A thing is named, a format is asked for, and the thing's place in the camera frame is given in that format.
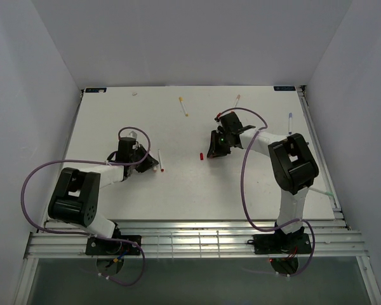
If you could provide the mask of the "red white marker body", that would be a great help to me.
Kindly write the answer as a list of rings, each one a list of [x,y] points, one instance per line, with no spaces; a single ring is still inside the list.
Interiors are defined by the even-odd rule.
[[[157,155],[159,158],[159,169],[161,172],[164,172],[164,164],[163,164],[163,159],[162,159],[162,154],[160,149],[157,150]]]

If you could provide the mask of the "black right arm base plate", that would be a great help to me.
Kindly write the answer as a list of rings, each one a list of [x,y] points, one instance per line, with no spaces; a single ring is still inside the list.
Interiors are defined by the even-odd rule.
[[[280,237],[276,234],[255,234],[247,241],[255,254],[310,254],[312,245],[309,235]]]

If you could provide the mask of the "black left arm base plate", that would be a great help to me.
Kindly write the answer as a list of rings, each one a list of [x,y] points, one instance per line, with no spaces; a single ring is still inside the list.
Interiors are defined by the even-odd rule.
[[[140,251],[131,243],[107,241],[91,237],[87,241],[85,254],[90,256],[119,256],[121,254],[140,255]]]

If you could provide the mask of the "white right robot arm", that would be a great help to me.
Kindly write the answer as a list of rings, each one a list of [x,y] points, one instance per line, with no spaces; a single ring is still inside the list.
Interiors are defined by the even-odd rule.
[[[274,178],[281,190],[279,215],[273,228],[254,226],[258,234],[253,237],[254,246],[261,251],[289,252],[299,242],[308,242],[304,232],[304,205],[309,188],[319,175],[311,150],[303,135],[275,135],[262,127],[243,125],[235,112],[218,114],[216,130],[211,132],[208,158],[229,155],[233,148],[243,149],[269,157]]]

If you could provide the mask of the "yellow capped white marker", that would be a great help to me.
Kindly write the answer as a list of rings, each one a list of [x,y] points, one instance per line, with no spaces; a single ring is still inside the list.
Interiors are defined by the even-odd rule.
[[[186,107],[185,107],[184,99],[183,99],[182,97],[179,97],[178,100],[179,100],[179,102],[180,102],[180,105],[181,105],[181,107],[182,107],[182,110],[183,110],[185,116],[188,117],[188,116],[189,116],[189,113],[187,112],[187,109],[186,109]]]

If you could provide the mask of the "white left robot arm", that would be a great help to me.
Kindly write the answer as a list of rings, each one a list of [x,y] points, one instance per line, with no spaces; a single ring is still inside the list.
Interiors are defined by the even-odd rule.
[[[106,164],[84,170],[62,169],[50,199],[48,215],[101,236],[100,246],[108,254],[114,254],[121,249],[122,239],[117,234],[117,224],[97,212],[100,190],[127,180],[134,171],[144,173],[158,164],[135,138],[123,137],[119,139],[117,150],[107,157]]]

